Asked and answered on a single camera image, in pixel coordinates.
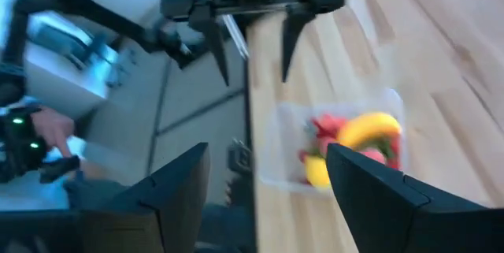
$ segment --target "clear plastic container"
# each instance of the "clear plastic container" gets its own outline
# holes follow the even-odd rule
[[[259,179],[289,192],[332,195],[332,190],[320,190],[303,184],[306,177],[304,165],[298,152],[309,147],[310,137],[306,132],[309,119],[324,113],[353,118],[362,113],[385,112],[394,116],[402,126],[400,165],[407,172],[408,158],[405,138],[405,118],[401,97],[393,89],[385,89],[376,96],[355,102],[341,102],[318,106],[300,106],[282,102],[271,116],[265,134],[265,147],[259,150]]]

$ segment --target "yellow banana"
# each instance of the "yellow banana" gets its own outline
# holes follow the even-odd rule
[[[305,159],[306,179],[316,188],[327,188],[331,186],[329,173],[325,165],[325,159],[309,155]]]
[[[401,131],[401,125],[390,114],[365,113],[348,121],[339,130],[336,141],[355,149],[370,140],[381,136],[396,136]]]

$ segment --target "wooden tabletop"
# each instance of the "wooden tabletop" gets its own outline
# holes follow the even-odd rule
[[[248,31],[254,152],[279,102],[312,106],[394,88],[406,111],[408,174],[485,206],[504,206],[504,2],[347,0],[320,15],[280,81],[284,15]],[[334,198],[282,192],[257,178],[261,253],[356,252]]]

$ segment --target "floor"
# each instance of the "floor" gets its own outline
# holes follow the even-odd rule
[[[230,86],[226,87],[213,55],[206,54],[184,70],[172,66],[161,99],[160,121],[151,171],[161,168],[199,142],[208,142],[211,167],[208,201],[224,201],[227,149],[244,140],[243,61],[233,42],[227,43]]]
[[[163,54],[145,54],[134,43],[123,59],[124,85],[97,110],[84,155],[111,179],[134,184],[199,142],[211,156],[208,201],[224,202],[227,148],[244,140],[243,60],[226,43],[230,86],[211,54],[184,71]]]

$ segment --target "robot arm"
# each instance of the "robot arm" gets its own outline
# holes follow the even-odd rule
[[[216,17],[286,10],[282,34],[282,81],[285,82],[296,43],[305,25],[317,14],[330,13],[344,4],[345,0],[161,0],[161,14],[169,20],[187,21],[191,28],[204,35],[227,84],[227,62]]]
[[[0,66],[0,106],[17,102],[25,93],[23,61],[29,17],[47,10],[85,17],[133,39],[148,53],[165,51],[180,65],[194,60],[181,49],[183,44],[178,35],[145,29],[92,0],[16,0]]]
[[[488,209],[338,144],[332,190],[359,252],[503,252],[504,210]]]

